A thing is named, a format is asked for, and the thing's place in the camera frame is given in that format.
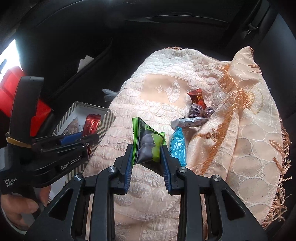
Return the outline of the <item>person's left hand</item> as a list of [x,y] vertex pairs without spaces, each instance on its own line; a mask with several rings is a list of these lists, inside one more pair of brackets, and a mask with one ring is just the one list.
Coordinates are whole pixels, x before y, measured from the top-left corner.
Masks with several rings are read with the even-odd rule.
[[6,222],[16,232],[24,235],[29,225],[22,218],[22,213],[32,214],[39,208],[37,202],[32,199],[11,194],[1,195],[1,211]]

